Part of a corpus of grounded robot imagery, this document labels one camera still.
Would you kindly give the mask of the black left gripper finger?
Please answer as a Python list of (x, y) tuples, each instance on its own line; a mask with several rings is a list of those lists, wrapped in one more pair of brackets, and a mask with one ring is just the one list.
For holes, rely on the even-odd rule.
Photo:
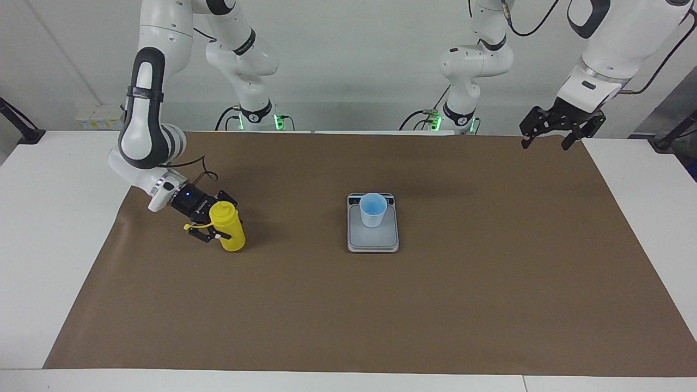
[(557, 122), (558, 114), (553, 110), (533, 107), (519, 124), (521, 136), (523, 137), (521, 146), (527, 149), (536, 137), (555, 131)]
[(583, 126), (574, 126), (570, 134), (568, 134), (561, 142), (562, 149), (567, 151), (576, 141), (584, 138), (594, 137), (596, 133), (597, 119), (590, 119), (590, 121), (583, 124)]

